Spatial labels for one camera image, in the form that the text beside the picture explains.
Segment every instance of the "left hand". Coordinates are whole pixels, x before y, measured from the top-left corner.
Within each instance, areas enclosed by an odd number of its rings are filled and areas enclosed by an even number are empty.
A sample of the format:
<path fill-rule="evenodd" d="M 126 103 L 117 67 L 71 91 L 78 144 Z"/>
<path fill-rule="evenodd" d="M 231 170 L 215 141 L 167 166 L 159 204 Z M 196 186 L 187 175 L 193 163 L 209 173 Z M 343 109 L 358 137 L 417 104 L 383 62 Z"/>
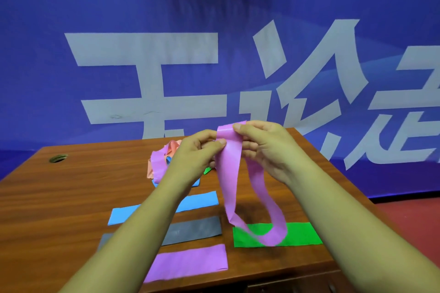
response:
<path fill-rule="evenodd" d="M 210 165 L 214 155 L 225 147 L 224 139 L 212 141 L 216 137 L 216 131 L 203 130 L 184 138 L 162 180 L 182 183 L 185 188 L 191 186 Z"/>

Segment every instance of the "hand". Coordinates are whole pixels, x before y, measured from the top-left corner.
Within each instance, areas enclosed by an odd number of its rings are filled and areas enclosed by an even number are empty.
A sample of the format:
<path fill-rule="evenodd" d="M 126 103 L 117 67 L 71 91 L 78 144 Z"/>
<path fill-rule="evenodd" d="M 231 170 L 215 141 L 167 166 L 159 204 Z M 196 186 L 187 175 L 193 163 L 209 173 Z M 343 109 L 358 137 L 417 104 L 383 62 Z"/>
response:
<path fill-rule="evenodd" d="M 184 138 L 162 180 L 169 179 L 174 184 L 182 183 L 185 188 L 190 187 L 206 167 L 213 167 L 214 155 L 225 147 L 224 139 L 212 141 L 216 137 L 216 131 L 204 130 Z"/>
<path fill-rule="evenodd" d="M 234 130 L 243 138 L 242 157 L 257 161 L 273 178 L 288 184 L 295 167 L 310 160 L 292 136 L 280 124 L 249 121 L 234 124 Z"/>

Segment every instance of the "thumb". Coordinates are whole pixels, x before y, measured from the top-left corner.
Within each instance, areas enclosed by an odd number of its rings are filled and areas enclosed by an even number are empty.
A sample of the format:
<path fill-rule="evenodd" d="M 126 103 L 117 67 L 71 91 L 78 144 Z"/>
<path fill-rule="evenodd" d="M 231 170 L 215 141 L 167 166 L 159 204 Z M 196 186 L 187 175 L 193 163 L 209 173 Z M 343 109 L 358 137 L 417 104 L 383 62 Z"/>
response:
<path fill-rule="evenodd" d="M 206 161 L 209 161 L 214 155 L 223 150 L 225 146 L 226 140 L 224 139 L 209 141 L 199 152 L 203 155 L 203 158 L 206 159 Z"/>
<path fill-rule="evenodd" d="M 247 136 L 250 140 L 261 145 L 264 143 L 267 131 L 256 128 L 250 124 L 234 124 L 234 131 L 242 136 Z"/>

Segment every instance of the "orange fabric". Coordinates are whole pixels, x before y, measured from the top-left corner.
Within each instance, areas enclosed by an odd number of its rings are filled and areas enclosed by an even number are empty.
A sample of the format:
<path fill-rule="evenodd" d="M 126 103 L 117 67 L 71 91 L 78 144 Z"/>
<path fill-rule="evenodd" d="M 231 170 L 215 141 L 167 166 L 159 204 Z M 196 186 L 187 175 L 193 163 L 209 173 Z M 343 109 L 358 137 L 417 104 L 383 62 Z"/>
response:
<path fill-rule="evenodd" d="M 180 146 L 180 143 L 182 142 L 182 140 L 171 140 L 168 143 L 168 151 L 166 152 L 165 156 L 164 156 L 164 160 L 166 160 L 166 157 L 173 157 L 174 153 L 177 151 L 177 149 Z M 148 159 L 148 168 L 147 168 L 147 173 L 146 173 L 146 177 L 150 178 L 150 179 L 154 179 L 154 172 L 153 172 L 153 168 L 151 167 L 151 160 Z"/>

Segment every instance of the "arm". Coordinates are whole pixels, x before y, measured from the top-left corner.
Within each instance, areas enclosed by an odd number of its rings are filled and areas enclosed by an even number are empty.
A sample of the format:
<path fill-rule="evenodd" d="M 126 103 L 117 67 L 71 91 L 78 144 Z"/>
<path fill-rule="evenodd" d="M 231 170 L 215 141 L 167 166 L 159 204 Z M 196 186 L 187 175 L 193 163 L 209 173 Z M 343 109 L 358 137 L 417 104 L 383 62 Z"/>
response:
<path fill-rule="evenodd" d="M 205 130 L 182 141 L 157 188 L 60 293 L 136 293 L 156 257 L 179 203 L 226 144 Z"/>
<path fill-rule="evenodd" d="M 234 125 L 243 156 L 294 193 L 344 274 L 359 292 L 440 292 L 440 270 L 328 176 L 275 123 Z"/>

